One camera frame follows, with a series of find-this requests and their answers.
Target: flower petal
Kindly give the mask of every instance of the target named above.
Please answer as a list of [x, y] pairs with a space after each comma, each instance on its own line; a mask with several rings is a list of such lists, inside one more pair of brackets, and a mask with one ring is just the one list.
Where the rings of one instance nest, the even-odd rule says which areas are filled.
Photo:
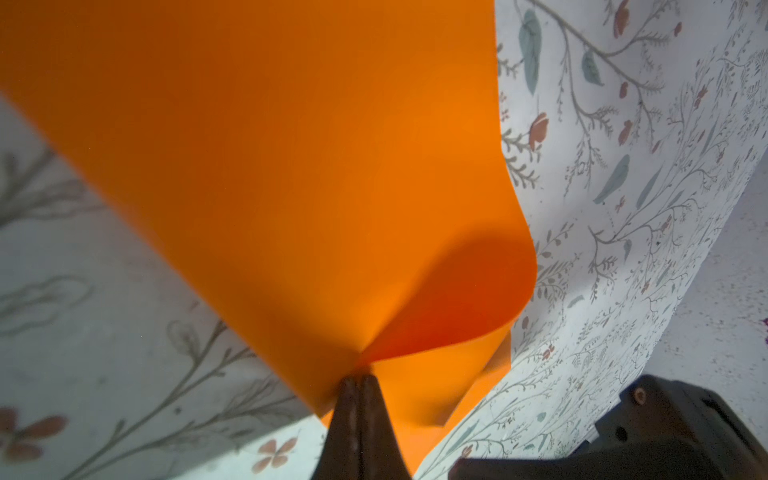
[[16, 430], [16, 409], [0, 408], [0, 432], [13, 433]]
[[36, 445], [28, 443], [13, 442], [5, 450], [5, 460], [10, 463], [30, 462], [37, 460], [43, 455], [43, 451]]
[[277, 451], [277, 442], [275, 442], [275, 439], [272, 439], [259, 447], [259, 453], [274, 455], [276, 451]]
[[288, 457], [285, 455], [275, 455], [275, 458], [272, 459], [272, 466], [274, 468], [282, 467], [286, 463], [288, 463]]
[[292, 439], [288, 439], [288, 441], [283, 443], [283, 446], [280, 447], [280, 450], [277, 451], [277, 454], [279, 455], [281, 453], [288, 453], [288, 452], [290, 452], [291, 450], [293, 450], [293, 447], [296, 446], [296, 442], [298, 442], [298, 441], [299, 441], [299, 439], [296, 438], [296, 437], [293, 437]]
[[45, 417], [21, 430], [18, 433], [18, 438], [24, 440], [46, 439], [59, 433], [66, 425], [67, 419], [60, 415]]
[[253, 467], [251, 467], [250, 470], [253, 473], [259, 473], [262, 470], [264, 470], [270, 464], [271, 460], [272, 460], [272, 457], [263, 458], [263, 459], [259, 460], [258, 462], [254, 463]]

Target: white speckled surface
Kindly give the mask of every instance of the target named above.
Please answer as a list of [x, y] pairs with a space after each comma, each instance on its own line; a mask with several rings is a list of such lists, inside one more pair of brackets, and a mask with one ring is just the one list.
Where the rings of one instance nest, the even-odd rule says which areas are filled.
[[719, 393], [768, 445], [768, 154], [645, 372]]

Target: folded orange paper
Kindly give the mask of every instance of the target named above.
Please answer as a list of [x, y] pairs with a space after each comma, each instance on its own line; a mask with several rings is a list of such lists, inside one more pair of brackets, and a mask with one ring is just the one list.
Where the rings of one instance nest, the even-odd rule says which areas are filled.
[[492, 0], [27, 0], [0, 87], [317, 415], [379, 377], [413, 471], [536, 275]]

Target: orange paper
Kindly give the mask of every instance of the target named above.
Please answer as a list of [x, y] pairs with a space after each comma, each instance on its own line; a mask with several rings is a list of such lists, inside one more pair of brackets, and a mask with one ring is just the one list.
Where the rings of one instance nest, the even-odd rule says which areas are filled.
[[27, 0], [0, 87], [318, 415], [379, 377], [406, 462], [509, 368], [535, 253], [492, 0]]

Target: red-orange paper underside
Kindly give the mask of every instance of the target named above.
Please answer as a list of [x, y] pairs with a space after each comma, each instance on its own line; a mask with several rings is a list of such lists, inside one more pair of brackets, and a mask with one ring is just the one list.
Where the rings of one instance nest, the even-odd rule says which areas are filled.
[[0, 87], [317, 415], [379, 377], [411, 471], [509, 369], [535, 253], [492, 0], [25, 0]]

